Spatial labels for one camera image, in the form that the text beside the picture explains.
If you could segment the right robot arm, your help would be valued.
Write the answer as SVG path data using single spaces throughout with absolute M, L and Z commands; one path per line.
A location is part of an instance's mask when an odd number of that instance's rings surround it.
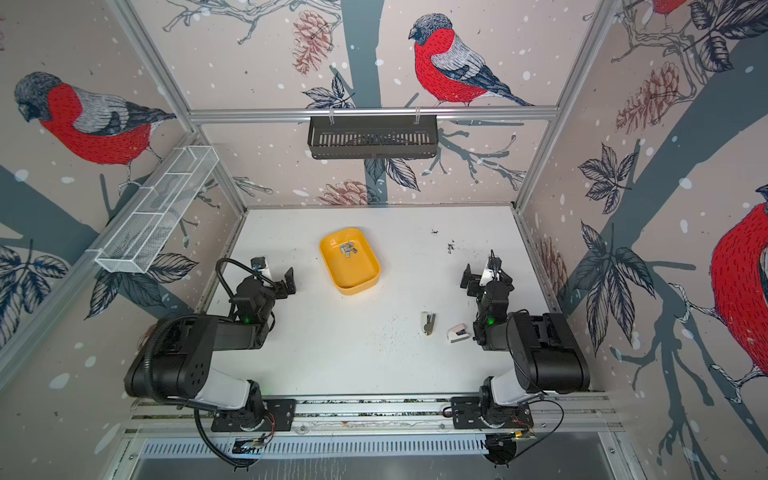
M 490 257 L 481 274 L 466 267 L 460 288 L 476 300 L 472 339 L 486 352 L 507 354 L 512 365 L 502 375 L 487 377 L 476 396 L 451 399 L 456 429 L 526 430 L 534 401 L 589 388 L 587 362 L 562 314 L 509 310 L 513 280 L 500 259 Z

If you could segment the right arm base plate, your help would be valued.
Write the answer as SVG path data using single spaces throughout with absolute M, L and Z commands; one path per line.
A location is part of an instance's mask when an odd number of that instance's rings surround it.
M 532 415 L 526 404 L 500 406 L 479 396 L 452 397 L 442 414 L 452 421 L 457 430 L 529 430 L 533 427 Z

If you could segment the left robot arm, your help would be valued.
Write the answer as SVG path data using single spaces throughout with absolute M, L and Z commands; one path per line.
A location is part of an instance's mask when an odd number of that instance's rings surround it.
M 225 315 L 193 313 L 159 320 L 140 348 L 125 378 L 126 393 L 157 404 L 209 412 L 215 432 L 291 429 L 296 403 L 268 400 L 252 379 L 227 374 L 213 365 L 217 352 L 261 349 L 274 329 L 275 304 L 295 294 L 295 274 L 271 279 L 263 257 L 244 264 L 221 258 L 215 274 L 224 289 Z

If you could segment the metal stapler base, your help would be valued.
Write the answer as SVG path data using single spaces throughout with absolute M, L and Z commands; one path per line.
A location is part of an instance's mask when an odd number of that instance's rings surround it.
M 425 336 L 430 336 L 433 333 L 435 320 L 435 313 L 426 311 L 421 313 L 421 331 Z

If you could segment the white pink stapler body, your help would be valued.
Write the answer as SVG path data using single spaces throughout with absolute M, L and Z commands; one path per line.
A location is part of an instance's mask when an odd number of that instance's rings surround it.
M 451 344 L 459 343 L 471 339 L 472 332 L 465 324 L 459 324 L 448 329 L 446 338 Z

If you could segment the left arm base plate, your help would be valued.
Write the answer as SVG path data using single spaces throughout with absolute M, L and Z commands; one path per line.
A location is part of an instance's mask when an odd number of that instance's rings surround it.
M 249 402 L 239 410 L 214 414 L 211 430 L 216 433 L 288 432 L 291 430 L 297 401 L 288 398 Z

